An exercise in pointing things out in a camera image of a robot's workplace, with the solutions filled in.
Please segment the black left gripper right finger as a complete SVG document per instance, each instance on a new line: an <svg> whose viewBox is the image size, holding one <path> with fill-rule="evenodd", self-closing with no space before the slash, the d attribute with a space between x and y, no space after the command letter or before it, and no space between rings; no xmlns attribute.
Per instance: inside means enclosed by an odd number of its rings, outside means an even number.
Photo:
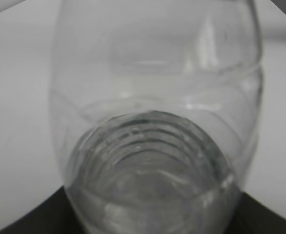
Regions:
<svg viewBox="0 0 286 234"><path fill-rule="evenodd" d="M234 234L286 234L286 219L244 193L233 218Z"/></svg>

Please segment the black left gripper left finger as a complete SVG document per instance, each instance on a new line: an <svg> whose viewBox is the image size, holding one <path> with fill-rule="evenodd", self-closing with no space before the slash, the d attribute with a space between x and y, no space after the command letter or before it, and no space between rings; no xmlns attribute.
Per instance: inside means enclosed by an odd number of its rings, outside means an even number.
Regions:
<svg viewBox="0 0 286 234"><path fill-rule="evenodd" d="M85 231L60 187L47 200L22 218L0 230L0 234L83 234Z"/></svg>

